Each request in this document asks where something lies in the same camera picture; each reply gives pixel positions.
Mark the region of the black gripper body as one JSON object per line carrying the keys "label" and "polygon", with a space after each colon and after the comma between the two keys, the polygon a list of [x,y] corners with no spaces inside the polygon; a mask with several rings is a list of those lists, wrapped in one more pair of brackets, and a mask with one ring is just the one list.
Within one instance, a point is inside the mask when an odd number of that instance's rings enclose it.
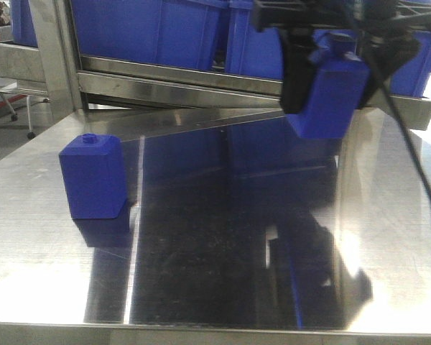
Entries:
{"label": "black gripper body", "polygon": [[414,1],[255,1],[251,25],[266,28],[350,29],[368,32],[416,29],[431,32],[431,3]]}

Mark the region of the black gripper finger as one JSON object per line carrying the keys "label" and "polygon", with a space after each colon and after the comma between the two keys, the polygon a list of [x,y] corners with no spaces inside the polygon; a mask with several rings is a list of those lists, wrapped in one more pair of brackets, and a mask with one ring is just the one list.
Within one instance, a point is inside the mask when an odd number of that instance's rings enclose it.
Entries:
{"label": "black gripper finger", "polygon": [[283,77],[280,106],[285,114],[298,114],[308,99],[317,70],[312,60],[318,51],[313,29],[278,29]]}
{"label": "black gripper finger", "polygon": [[413,34],[393,37],[366,35],[361,40],[360,57],[369,67],[369,78],[358,107],[363,108],[377,92],[389,91],[388,80],[415,58],[421,44]]}

